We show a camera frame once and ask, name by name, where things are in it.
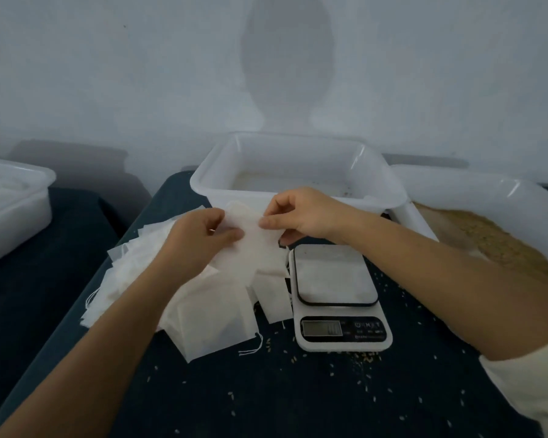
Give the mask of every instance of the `forearm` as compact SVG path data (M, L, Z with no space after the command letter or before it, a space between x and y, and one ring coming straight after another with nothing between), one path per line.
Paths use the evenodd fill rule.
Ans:
M490 360L548 343L548 286L358 212L344 239Z
M10 436L106 436L175 289L151 265L0 428Z

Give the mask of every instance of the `plastic bin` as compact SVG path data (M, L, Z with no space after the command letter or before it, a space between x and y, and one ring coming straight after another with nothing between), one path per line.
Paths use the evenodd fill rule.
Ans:
M392 169L413 201L482 215L548 259L548 191L539 185L463 169L408 165L392 166ZM427 227L411 203L392 213L401 224L417 232L423 233L422 228Z
M375 213L407 199L380 153L359 141L323 137L231 134L207 155L190 184L214 207L237 200L258 212L277 192L299 186Z
M51 169L0 160L0 258L51 222Z

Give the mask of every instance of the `person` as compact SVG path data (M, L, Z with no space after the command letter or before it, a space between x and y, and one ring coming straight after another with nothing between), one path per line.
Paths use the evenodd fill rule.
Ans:
M105 436L168 301L239 229L214 235L224 211L190 212L159 254L0 427L0 437ZM260 220L347 244L406 288L482 353L493 383L548 436L548 285L430 240L319 191L277 194Z

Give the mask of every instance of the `finger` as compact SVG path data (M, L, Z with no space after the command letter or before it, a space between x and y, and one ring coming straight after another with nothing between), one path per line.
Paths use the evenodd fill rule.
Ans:
M258 221L258 225L263 229L297 229L298 228L298 213L293 210L287 214L270 215L262 217Z
M272 197L264 216L283 214L294 208L294 190L280 192Z
M212 230L215 230L226 216L226 212L223 209L219 209L219 207L201 209L199 210L199 213L201 213L201 218L205 227Z
M241 240L244 235L242 229L227 229L219 235L212 235L209 238L216 252L219 252L221 249L231 246L236 241Z
M283 246L289 246L292 243L296 243L298 240L304 238L306 235L295 231L294 229L289 229L280 237L280 244Z

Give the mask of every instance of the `white shirt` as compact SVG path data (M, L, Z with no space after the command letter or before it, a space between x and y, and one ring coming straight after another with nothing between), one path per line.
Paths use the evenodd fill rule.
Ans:
M479 357L485 372L512 407L538 421L548 438L548 345L505 361Z

